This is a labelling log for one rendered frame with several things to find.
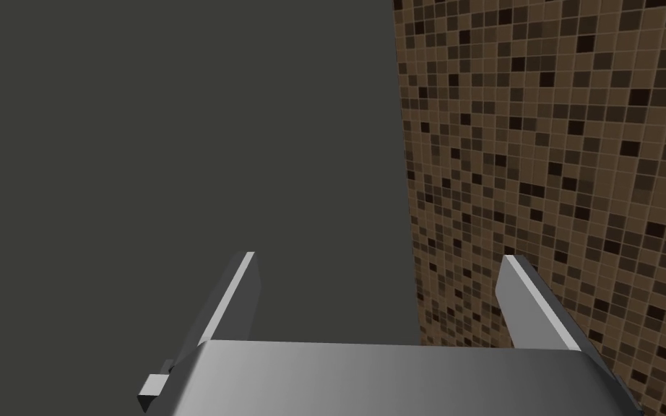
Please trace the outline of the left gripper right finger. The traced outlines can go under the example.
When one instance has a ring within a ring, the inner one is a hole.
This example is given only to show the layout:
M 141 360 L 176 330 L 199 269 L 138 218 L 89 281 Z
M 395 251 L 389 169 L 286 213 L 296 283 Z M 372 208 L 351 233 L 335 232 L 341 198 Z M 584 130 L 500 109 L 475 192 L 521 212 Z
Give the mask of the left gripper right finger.
M 523 256 L 502 257 L 495 292 L 515 347 L 597 351 L 546 281 Z

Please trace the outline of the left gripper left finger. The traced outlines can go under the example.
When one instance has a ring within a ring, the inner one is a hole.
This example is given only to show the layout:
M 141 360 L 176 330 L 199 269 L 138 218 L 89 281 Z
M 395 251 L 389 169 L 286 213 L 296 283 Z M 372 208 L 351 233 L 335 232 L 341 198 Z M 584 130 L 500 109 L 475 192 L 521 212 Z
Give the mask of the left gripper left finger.
M 261 295 L 256 253 L 238 252 L 223 269 L 180 348 L 180 360 L 211 339 L 247 340 Z

